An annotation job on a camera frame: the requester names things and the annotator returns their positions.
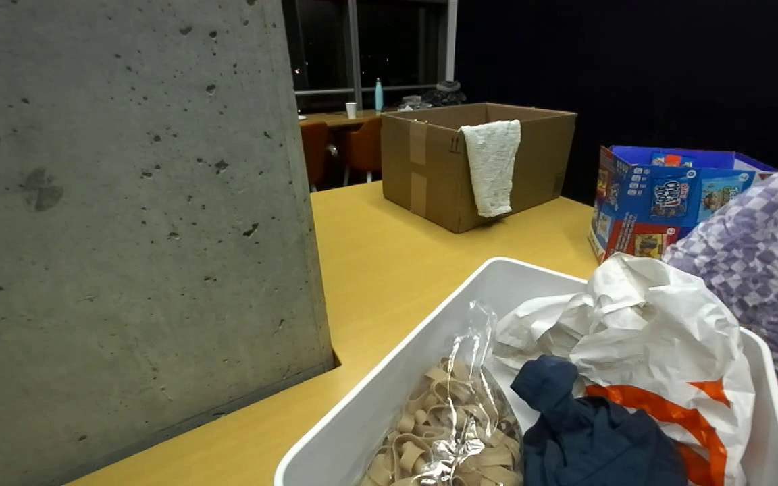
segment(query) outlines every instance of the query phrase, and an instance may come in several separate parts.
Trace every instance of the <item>dark blue fabric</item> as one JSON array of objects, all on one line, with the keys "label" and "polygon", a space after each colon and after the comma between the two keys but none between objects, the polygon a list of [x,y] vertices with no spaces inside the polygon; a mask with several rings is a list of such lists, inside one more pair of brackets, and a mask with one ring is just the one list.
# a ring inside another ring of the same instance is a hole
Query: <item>dark blue fabric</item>
[{"label": "dark blue fabric", "polygon": [[575,364],[526,363],[514,391],[540,418],[524,433],[524,486],[687,486],[676,445],[645,414],[609,399],[572,399]]}]

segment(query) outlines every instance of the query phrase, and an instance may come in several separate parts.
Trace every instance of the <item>table surface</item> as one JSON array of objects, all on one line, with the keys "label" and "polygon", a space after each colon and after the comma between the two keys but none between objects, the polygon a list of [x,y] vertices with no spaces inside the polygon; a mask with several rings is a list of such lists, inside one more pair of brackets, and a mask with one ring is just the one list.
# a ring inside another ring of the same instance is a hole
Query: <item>table surface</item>
[{"label": "table surface", "polygon": [[332,112],[332,115],[302,115],[301,124],[311,124],[311,123],[324,123],[330,128],[359,128],[368,119],[375,119],[378,115],[374,112],[359,112],[357,119],[349,119],[345,112]]},{"label": "table surface", "polygon": [[447,233],[382,198],[382,183],[311,196],[341,367],[145,448],[79,486],[274,483],[282,456],[480,263],[514,256],[587,278],[591,208],[552,201],[490,231]]}]

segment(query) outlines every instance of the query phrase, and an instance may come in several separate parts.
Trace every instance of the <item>white towel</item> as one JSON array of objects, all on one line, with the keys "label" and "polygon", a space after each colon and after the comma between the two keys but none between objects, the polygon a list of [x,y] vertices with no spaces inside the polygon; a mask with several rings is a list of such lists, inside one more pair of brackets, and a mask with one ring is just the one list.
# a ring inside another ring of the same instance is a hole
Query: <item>white towel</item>
[{"label": "white towel", "polygon": [[463,132],[467,140],[467,162],[478,217],[494,219],[511,214],[517,151],[522,147],[518,119],[465,124]]}]

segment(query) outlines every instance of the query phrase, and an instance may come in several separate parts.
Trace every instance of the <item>blue box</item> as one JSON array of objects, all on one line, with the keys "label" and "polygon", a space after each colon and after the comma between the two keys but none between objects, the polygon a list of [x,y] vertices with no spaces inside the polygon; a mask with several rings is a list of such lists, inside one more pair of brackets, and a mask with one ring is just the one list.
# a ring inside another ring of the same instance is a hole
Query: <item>blue box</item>
[{"label": "blue box", "polygon": [[591,247],[663,256],[700,221],[775,174],[738,151],[610,147],[599,150]]}]

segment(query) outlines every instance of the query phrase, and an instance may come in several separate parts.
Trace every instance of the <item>black wall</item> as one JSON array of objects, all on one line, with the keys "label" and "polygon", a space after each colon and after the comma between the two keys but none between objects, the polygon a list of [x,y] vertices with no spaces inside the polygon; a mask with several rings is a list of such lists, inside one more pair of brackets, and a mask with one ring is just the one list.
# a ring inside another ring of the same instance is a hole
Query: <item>black wall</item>
[{"label": "black wall", "polygon": [[565,196],[599,143],[738,150],[778,165],[778,3],[463,0],[470,101],[578,112]]}]

